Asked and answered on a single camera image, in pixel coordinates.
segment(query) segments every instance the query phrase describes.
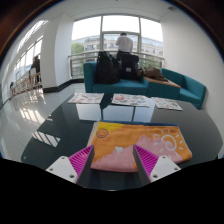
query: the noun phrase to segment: paper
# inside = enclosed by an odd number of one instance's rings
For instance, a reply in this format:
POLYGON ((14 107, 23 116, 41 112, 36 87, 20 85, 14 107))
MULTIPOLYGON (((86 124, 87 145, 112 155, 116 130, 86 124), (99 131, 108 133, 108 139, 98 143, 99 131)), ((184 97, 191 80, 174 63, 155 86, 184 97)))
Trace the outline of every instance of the paper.
POLYGON ((112 103, 137 107, 149 107, 145 96, 140 95, 114 94, 112 103))
POLYGON ((68 103, 100 103, 104 93, 75 93, 68 103))
POLYGON ((158 108, 170 109, 170 110, 183 110, 174 100, 158 97, 152 97, 152 99, 158 108))

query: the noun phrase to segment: blue couch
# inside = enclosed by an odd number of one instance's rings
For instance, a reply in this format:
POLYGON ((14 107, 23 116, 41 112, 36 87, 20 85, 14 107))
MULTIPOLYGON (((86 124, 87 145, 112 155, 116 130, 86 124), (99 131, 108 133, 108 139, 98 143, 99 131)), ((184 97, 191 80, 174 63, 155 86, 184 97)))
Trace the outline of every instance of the blue couch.
POLYGON ((148 81, 144 78, 138 80, 120 79, 115 84, 95 83, 96 62, 86 62, 83 65, 84 82, 87 93, 123 93, 147 96, 148 81))
POLYGON ((201 109, 206 93, 206 87, 202 83, 165 68, 160 71, 165 78, 181 86, 177 100, 190 102, 197 109, 201 109))
POLYGON ((96 62, 84 63, 83 71, 86 93, 123 93, 161 97, 187 101, 197 109, 201 109, 206 92, 206 87, 200 82, 164 68, 160 70, 164 77, 178 84, 181 88, 148 82, 144 78, 139 81, 121 79, 120 82, 110 85, 95 83, 96 62))

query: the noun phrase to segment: shiny floor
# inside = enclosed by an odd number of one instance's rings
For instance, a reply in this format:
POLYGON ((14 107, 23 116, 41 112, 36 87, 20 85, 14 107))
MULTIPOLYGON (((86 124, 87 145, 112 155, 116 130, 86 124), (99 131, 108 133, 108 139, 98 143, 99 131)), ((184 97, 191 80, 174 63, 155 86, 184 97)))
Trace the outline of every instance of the shiny floor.
POLYGON ((84 93, 84 83, 72 84, 60 92, 41 89, 11 98, 0 110, 0 152, 5 159, 21 162, 32 134, 61 103, 74 93, 84 93))

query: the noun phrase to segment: glass table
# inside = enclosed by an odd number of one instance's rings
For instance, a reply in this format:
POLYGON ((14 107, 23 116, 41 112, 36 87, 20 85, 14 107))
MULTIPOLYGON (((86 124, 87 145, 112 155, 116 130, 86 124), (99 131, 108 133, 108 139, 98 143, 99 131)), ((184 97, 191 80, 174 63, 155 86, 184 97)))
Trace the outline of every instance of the glass table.
MULTIPOLYGON (((113 94, 104 94, 100 104, 67 103, 67 98, 39 127, 27 144, 21 161, 46 170, 60 156, 71 156, 87 147, 94 122, 98 120, 158 122, 177 124, 192 152, 192 158, 177 164, 181 169, 215 160, 221 135, 210 116, 191 103, 178 101, 183 111, 112 104, 113 94)), ((85 188, 101 190, 133 189, 143 186, 138 172, 122 173, 90 169, 85 188)))

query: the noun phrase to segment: person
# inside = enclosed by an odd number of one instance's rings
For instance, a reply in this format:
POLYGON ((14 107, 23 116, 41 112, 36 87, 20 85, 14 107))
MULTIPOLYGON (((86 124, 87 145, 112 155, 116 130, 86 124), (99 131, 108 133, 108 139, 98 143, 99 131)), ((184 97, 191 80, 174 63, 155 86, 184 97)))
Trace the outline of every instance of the person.
POLYGON ((126 33, 121 33, 120 37, 117 38, 116 46, 118 46, 118 52, 116 59, 121 60, 121 54, 130 54, 133 49, 133 41, 131 38, 127 37, 126 33))
POLYGON ((12 90, 13 83, 14 83, 14 82, 11 82, 11 84, 10 84, 10 90, 11 90, 12 96, 13 96, 13 93, 14 93, 14 90, 12 90))
POLYGON ((13 87, 13 83, 14 83, 14 82, 11 82, 11 84, 10 84, 10 89, 13 87))
POLYGON ((36 68, 36 73, 40 72, 40 59, 38 58, 38 55, 34 57, 33 64, 31 65, 30 70, 32 68, 36 68))

